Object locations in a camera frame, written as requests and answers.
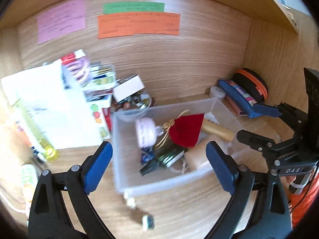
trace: white cable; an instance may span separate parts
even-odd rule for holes
[[[180,160],[183,162],[183,168],[182,168],[182,170],[176,170],[175,168],[173,168],[172,166],[170,166],[170,170],[172,171],[172,172],[174,172],[174,173],[181,173],[181,174],[184,174],[185,173],[185,171],[188,169],[188,166],[186,167],[186,165],[187,165],[187,162],[186,162],[186,160],[184,159],[184,157],[181,157],[180,158]]]
[[[26,212],[26,210],[21,210],[21,209],[15,208],[1,191],[0,191],[0,196],[1,196],[2,199],[8,204],[8,206],[9,206],[10,208],[12,208],[14,211],[16,211],[16,212],[18,212],[18,213],[25,213],[25,212]]]

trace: string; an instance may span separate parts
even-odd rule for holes
[[[22,210],[22,209],[17,209],[15,206],[13,206],[11,204],[11,202],[7,199],[7,197],[0,191],[0,197],[2,197],[2,199],[8,204],[8,206],[10,208],[12,208],[14,211],[18,212],[18,213],[25,213],[26,210]]]
[[[181,170],[176,170],[176,169],[173,168],[172,166],[170,166],[169,169],[170,169],[172,172],[184,174],[185,171],[188,169],[188,165],[187,165],[187,162],[186,162],[186,160],[184,159],[184,157],[181,157],[180,160],[183,162],[183,167],[182,167]]]
[[[3,191],[3,193],[5,193],[5,195],[9,196],[10,198],[12,198],[14,201],[20,203],[20,204],[24,204],[25,201],[23,200],[18,200],[17,198],[13,197],[2,185],[0,185],[0,192]]]
[[[184,110],[177,118],[181,117],[181,116],[182,116],[183,114],[185,114],[186,112],[189,112],[189,110]],[[165,142],[166,142],[166,140],[167,140],[167,138],[168,138],[168,135],[169,135],[169,129],[170,129],[171,126],[173,126],[174,124],[175,124],[175,121],[174,121],[173,119],[170,120],[170,122],[169,122],[168,124],[164,123],[163,129],[165,129],[166,133],[165,133],[164,137],[161,139],[161,141],[155,145],[156,150],[159,149],[159,148],[161,148],[161,147],[165,144]]]

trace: pink paper note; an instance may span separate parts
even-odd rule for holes
[[[85,0],[71,0],[42,13],[37,17],[38,44],[84,29],[85,14]]]

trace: clear plastic bin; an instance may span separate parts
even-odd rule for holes
[[[146,110],[128,110],[116,112],[113,120],[113,171],[114,183],[118,193],[127,192],[130,196],[140,196],[167,190],[199,179],[213,170],[202,168],[185,174],[172,172],[170,169],[159,168],[153,173],[142,177],[141,150],[138,147],[135,120],[138,118],[152,118],[157,125],[170,119],[175,119],[184,111],[191,114],[212,112],[219,124],[237,133],[243,129],[234,115],[216,98],[192,101],[180,104],[155,106]],[[228,148],[228,154],[235,160],[248,147],[237,141],[236,135]]]

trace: pink notebook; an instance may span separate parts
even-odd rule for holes
[[[240,107],[238,107],[238,105],[228,95],[226,95],[225,98],[229,101],[230,105],[236,111],[238,116],[247,116],[247,114]]]

